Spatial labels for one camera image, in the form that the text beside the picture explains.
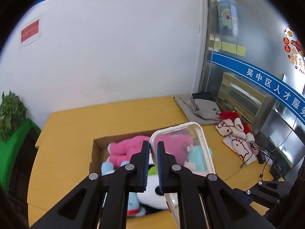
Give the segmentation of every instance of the black device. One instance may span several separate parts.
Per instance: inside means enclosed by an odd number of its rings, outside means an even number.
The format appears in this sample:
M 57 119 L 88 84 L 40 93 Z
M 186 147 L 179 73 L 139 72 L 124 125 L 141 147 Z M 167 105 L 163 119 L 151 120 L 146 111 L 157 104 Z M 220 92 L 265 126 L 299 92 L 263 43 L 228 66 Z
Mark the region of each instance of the black device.
M 274 180 L 278 181 L 283 175 L 283 168 L 279 163 L 274 162 L 269 172 L 273 176 Z
M 112 174 L 90 174 L 31 229 L 125 228 L 129 192 L 146 189 L 149 147 L 144 141 L 141 152 Z M 289 183 L 259 182 L 246 192 L 232 190 L 215 174 L 203 177 L 178 165 L 163 142 L 157 152 L 160 191 L 177 193 L 181 229 L 275 228 L 249 204 L 255 201 L 271 208 L 289 194 Z
M 258 163 L 263 164 L 266 162 L 266 156 L 261 151 L 256 155 Z

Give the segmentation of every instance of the panda plush toy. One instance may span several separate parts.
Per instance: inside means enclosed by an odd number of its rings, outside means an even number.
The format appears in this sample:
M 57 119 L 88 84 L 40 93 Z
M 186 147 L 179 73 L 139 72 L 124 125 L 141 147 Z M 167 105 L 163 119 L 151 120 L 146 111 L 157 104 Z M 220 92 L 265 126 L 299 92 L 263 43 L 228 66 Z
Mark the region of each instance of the panda plush toy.
M 149 166 L 146 191 L 137 193 L 137 197 L 140 203 L 144 205 L 147 213 L 168 209 L 164 194 L 160 192 L 158 171 L 154 165 Z M 178 206 L 177 194 L 171 194 L 171 198 L 173 205 Z

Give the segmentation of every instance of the red sign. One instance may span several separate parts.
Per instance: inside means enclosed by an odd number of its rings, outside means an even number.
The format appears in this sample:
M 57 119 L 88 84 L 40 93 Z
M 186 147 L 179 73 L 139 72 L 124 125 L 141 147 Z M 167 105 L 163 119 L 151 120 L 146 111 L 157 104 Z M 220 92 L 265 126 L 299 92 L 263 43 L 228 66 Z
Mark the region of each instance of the red sign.
M 39 32 L 39 20 L 28 25 L 21 31 L 21 43 Z

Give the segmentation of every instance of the wooden tabletop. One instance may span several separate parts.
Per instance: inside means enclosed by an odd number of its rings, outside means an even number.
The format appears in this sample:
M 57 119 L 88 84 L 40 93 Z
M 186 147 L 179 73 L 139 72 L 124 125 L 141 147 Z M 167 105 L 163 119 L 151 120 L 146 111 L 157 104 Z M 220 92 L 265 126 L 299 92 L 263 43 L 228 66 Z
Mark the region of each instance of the wooden tabletop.
M 38 153 L 28 189 L 29 225 L 34 224 L 87 175 L 94 139 L 148 131 L 187 122 L 173 97 L 89 106 L 51 114 L 36 143 Z M 242 160 L 222 143 L 214 126 L 203 126 L 217 175 L 231 187 L 255 184 L 263 165 L 240 169 Z M 268 169 L 264 179 L 271 180 Z M 127 228 L 175 228 L 169 211 L 129 219 Z

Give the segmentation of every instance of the cartoon sheep sticker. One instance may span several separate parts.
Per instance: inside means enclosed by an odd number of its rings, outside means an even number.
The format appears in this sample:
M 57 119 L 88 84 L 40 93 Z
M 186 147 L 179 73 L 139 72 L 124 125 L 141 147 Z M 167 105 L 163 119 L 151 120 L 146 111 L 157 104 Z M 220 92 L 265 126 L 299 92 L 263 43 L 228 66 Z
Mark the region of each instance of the cartoon sheep sticker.
M 220 19 L 223 24 L 223 29 L 231 29 L 232 28 L 232 18 L 231 18 L 231 9 L 230 8 L 224 8 L 221 11 Z

